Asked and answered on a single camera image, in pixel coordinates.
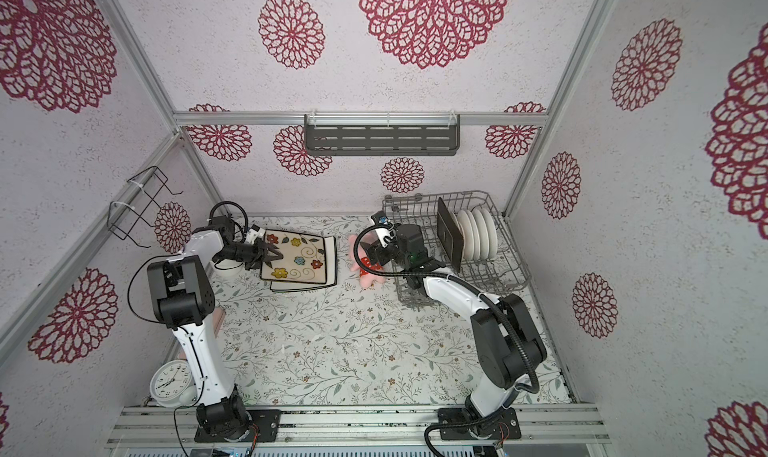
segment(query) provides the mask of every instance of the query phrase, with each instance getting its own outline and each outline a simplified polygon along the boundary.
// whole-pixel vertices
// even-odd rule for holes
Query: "black cable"
[[[189,330],[183,327],[179,327],[179,328],[184,330],[187,333],[187,336],[190,335]],[[176,423],[176,411],[178,409],[191,409],[192,407],[197,406],[200,399],[203,398],[203,391],[205,390],[205,376],[203,375],[203,366],[200,365],[200,359],[197,357],[197,350],[195,349],[194,344],[192,343],[192,339],[189,339],[189,341],[190,341],[190,347],[192,347],[192,353],[194,354],[194,359],[197,360],[197,368],[200,369],[200,380],[202,380],[203,383],[200,386],[200,395],[197,396],[197,400],[194,401],[194,404],[182,405],[174,409],[174,428],[176,428],[176,438],[179,440],[179,446],[181,447],[181,452],[184,452],[184,455],[186,455],[186,457],[190,457],[190,455],[187,454],[187,450],[184,448],[184,444],[181,443],[181,436],[179,435],[179,425]]]
[[[212,221],[214,219],[214,212],[216,212],[216,209],[219,208],[222,205],[232,205],[237,207],[237,210],[243,213],[243,227],[244,229],[248,228],[248,214],[245,212],[245,209],[240,206],[239,203],[233,202],[232,200],[222,200],[221,202],[218,202],[216,205],[214,205],[210,209],[210,213],[208,214],[208,222]],[[243,233],[243,240],[241,242],[245,242],[245,232]]]
[[[538,393],[539,391],[539,383],[538,383],[538,375],[536,375],[536,371],[533,368],[533,364],[531,363],[531,359],[528,357],[528,354],[525,352],[525,349],[523,348],[523,342],[520,340],[520,336],[518,336],[518,333],[514,331],[514,328],[512,327],[512,324],[509,322],[509,319],[504,315],[504,312],[496,304],[489,298],[485,296],[485,293],[478,289],[477,287],[473,286],[471,283],[467,282],[464,279],[461,279],[459,277],[456,277],[455,275],[448,275],[445,273],[440,272],[413,272],[413,271],[402,271],[402,272],[383,272],[381,270],[376,270],[368,267],[361,259],[360,256],[357,254],[357,248],[360,246],[360,242],[362,241],[362,238],[371,231],[375,231],[376,229],[385,229],[390,230],[390,226],[386,226],[384,224],[376,224],[371,225],[364,231],[360,232],[360,235],[357,236],[357,239],[355,239],[355,245],[352,247],[352,255],[355,257],[355,261],[357,262],[357,265],[360,266],[361,269],[366,270],[368,273],[372,273],[373,275],[377,275],[380,277],[437,277],[440,279],[448,279],[452,282],[456,282],[458,285],[466,288],[470,292],[474,293],[477,297],[479,297],[485,305],[488,306],[488,308],[493,312],[494,317],[504,326],[504,329],[509,334],[510,339],[512,340],[512,345],[514,345],[514,349],[518,351],[520,354],[520,359],[523,361],[523,367],[525,367],[525,372],[528,374],[528,377],[531,379],[531,385],[518,383],[515,385],[516,388],[524,390],[528,393]]]
[[[531,363],[531,359],[528,357],[528,354],[525,352],[525,349],[523,348],[523,344],[522,344],[522,341],[520,340],[520,336],[518,336],[518,334],[514,331],[512,324],[509,322],[509,319],[507,319],[507,317],[504,315],[504,312],[502,312],[502,310],[498,308],[498,306],[496,306],[496,304],[490,298],[488,298],[483,291],[473,286],[471,283],[466,282],[466,280],[456,277],[455,275],[448,275],[440,272],[418,272],[418,271],[416,272],[413,272],[413,271],[383,272],[383,271],[368,267],[362,261],[360,256],[357,254],[357,249],[360,246],[360,242],[362,241],[362,238],[368,232],[375,231],[376,229],[390,230],[391,227],[379,223],[376,225],[372,225],[366,228],[364,231],[360,232],[360,234],[355,239],[355,244],[352,246],[352,255],[355,257],[355,261],[357,262],[357,265],[359,265],[361,269],[366,270],[368,273],[372,273],[373,275],[377,275],[380,277],[437,277],[440,279],[449,279],[452,282],[455,282],[461,285],[462,287],[466,288],[470,292],[474,293],[478,298],[480,298],[485,303],[485,305],[488,306],[489,309],[491,309],[491,312],[493,312],[494,317],[499,322],[501,322],[502,325],[504,326],[504,329],[506,329],[510,339],[512,340],[512,344],[520,354],[520,358],[523,361],[523,366],[525,367],[525,372],[528,374],[528,377],[531,379],[531,385],[518,383],[518,384],[515,384],[514,388],[525,390],[526,392],[533,393],[533,394],[538,393],[539,391],[538,375],[536,375],[535,369],[533,368],[533,364]],[[513,392],[513,394],[510,395],[508,404],[512,404],[512,400],[514,399],[514,396],[516,394],[517,394],[516,392]],[[480,425],[486,422],[490,422],[491,420],[494,420],[497,417],[499,417],[507,408],[508,408],[508,405],[502,404],[501,406],[499,406],[498,409],[494,410],[494,412],[486,415],[485,417],[481,417],[480,419],[471,420],[468,422],[432,424],[429,427],[427,427],[424,431],[424,441],[427,444],[427,447],[429,447],[429,450],[432,451],[432,453],[436,457],[445,457],[443,454],[437,451],[435,446],[432,445],[432,442],[430,442],[429,440],[430,432],[437,429],[467,429],[475,425]]]
[[[139,314],[136,313],[136,311],[134,310],[134,307],[132,305],[130,305],[130,286],[134,285],[134,280],[136,279],[136,276],[139,274],[139,272],[141,272],[141,269],[144,269],[144,266],[147,265],[150,260],[159,259],[161,257],[172,257],[172,256],[173,256],[172,254],[169,254],[169,255],[156,255],[154,257],[148,258],[147,260],[144,261],[144,263],[141,264],[141,267],[139,267],[138,270],[136,270],[136,273],[134,274],[134,276],[130,278],[130,282],[128,283],[128,290],[125,293],[125,299],[128,300],[128,308],[130,309],[130,311],[136,317],[144,320],[145,322],[159,323],[160,325],[165,325],[164,323],[159,322],[157,320],[146,319],[146,318],[144,318],[144,317],[142,317],[142,316],[140,316]]]
[[[234,222],[235,226],[237,227],[237,230],[240,231],[240,239],[245,242],[245,232],[243,231],[243,227],[237,223],[237,220],[232,220]]]

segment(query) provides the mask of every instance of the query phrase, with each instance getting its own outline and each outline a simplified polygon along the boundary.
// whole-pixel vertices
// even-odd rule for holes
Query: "pink stuffed toy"
[[[373,243],[376,241],[378,237],[376,237],[375,233],[369,233],[365,237],[362,238],[362,241],[365,243]],[[373,287],[374,282],[384,283],[386,280],[386,277],[381,277],[378,275],[373,275],[372,273],[368,273],[368,271],[363,270],[360,268],[359,265],[357,265],[357,262],[355,261],[355,257],[352,255],[352,248],[355,246],[355,241],[357,240],[357,235],[350,235],[350,251],[348,255],[350,256],[350,260],[352,260],[352,268],[350,269],[350,272],[354,272],[355,270],[360,270],[360,287],[363,289],[367,289],[369,287]],[[368,260],[368,257],[366,256],[366,251],[362,249],[362,246],[357,247],[357,255],[360,257],[360,260],[364,264],[366,264],[367,267],[372,268],[373,270],[383,270],[382,266],[380,266],[378,263],[376,265],[371,265],[371,261]]]

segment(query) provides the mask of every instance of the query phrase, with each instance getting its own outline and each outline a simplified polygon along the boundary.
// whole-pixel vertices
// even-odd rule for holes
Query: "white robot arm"
[[[370,262],[383,265],[395,260],[405,270],[384,273],[370,269],[353,251],[358,265],[370,273],[405,277],[410,287],[467,319],[475,335],[484,375],[460,415],[448,418],[449,424],[427,428],[427,444],[438,455],[428,441],[431,430],[448,426],[463,429],[465,434],[488,435],[489,429],[497,427],[504,411],[514,412],[509,404],[519,390],[537,392],[534,370],[546,359],[546,349],[519,297],[483,293],[447,273],[440,262],[427,254],[417,225],[392,224],[382,213],[373,218],[378,223],[360,234],[356,246],[365,233],[376,231],[379,242],[363,246]],[[255,226],[248,230],[247,239],[234,242],[231,222],[229,217],[215,217],[210,226],[196,230],[180,254],[149,265],[148,279],[155,317],[172,330],[190,360],[197,388],[193,405],[197,406],[200,427],[208,435],[237,441],[249,438],[250,417],[216,345],[212,322],[215,298],[205,266],[229,259],[256,267],[282,256],[264,243],[264,232]],[[531,385],[519,382],[526,374]]]

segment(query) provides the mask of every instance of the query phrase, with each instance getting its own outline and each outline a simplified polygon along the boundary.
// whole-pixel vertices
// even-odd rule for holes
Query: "red flower print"
[[[614,331],[619,311],[614,290],[603,277],[594,273],[581,276],[576,281],[571,301],[576,319],[586,333],[602,339]]]
[[[717,415],[707,420],[704,435],[709,457],[768,455],[768,409],[759,403],[734,402],[717,408]]]
[[[542,178],[542,202],[553,219],[562,219],[574,209],[581,192],[581,173],[573,155],[561,152],[552,157]]]
[[[8,406],[2,401],[0,393],[0,449],[2,449],[2,438],[5,437],[5,430],[8,428]]]
[[[416,160],[399,156],[384,164],[381,178],[387,190],[397,193],[410,192],[424,181],[424,167]]]
[[[757,224],[768,240],[768,24],[757,46],[728,74],[724,99],[712,112],[706,144],[710,182],[728,196],[728,211]]]
[[[333,162],[329,156],[311,156],[304,147],[304,127],[287,126],[275,135],[274,152],[280,165],[296,175],[322,174]]]
[[[533,102],[520,102],[514,106],[508,106],[504,112],[531,112],[541,113],[546,111],[541,104]],[[494,125],[485,131],[485,147],[494,154],[505,159],[526,155],[536,136],[534,125]]]
[[[118,295],[109,277],[98,269],[85,269],[27,348],[41,360],[72,363],[99,347],[117,313]]]
[[[229,112],[218,105],[196,105],[190,112]],[[197,148],[219,160],[240,160],[250,152],[250,133],[245,125],[189,125],[187,132]]]
[[[267,0],[259,16],[266,50],[287,68],[307,68],[326,46],[322,23],[303,0]]]
[[[154,235],[166,252],[176,253],[189,242],[192,224],[187,211],[176,202],[168,202],[158,210]]]
[[[616,105],[632,111],[652,102],[674,75],[682,45],[680,29],[665,18],[632,37],[616,62],[610,86]]]
[[[401,64],[446,67],[504,18],[507,0],[360,0],[368,31]]]
[[[45,110],[98,106],[117,49],[94,0],[0,0],[0,80]]]

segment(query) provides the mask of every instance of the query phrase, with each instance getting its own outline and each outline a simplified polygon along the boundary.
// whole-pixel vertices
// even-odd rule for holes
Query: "white clock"
[[[186,360],[171,360],[158,369],[149,385],[149,392],[164,407],[192,405],[197,399],[197,387]]]

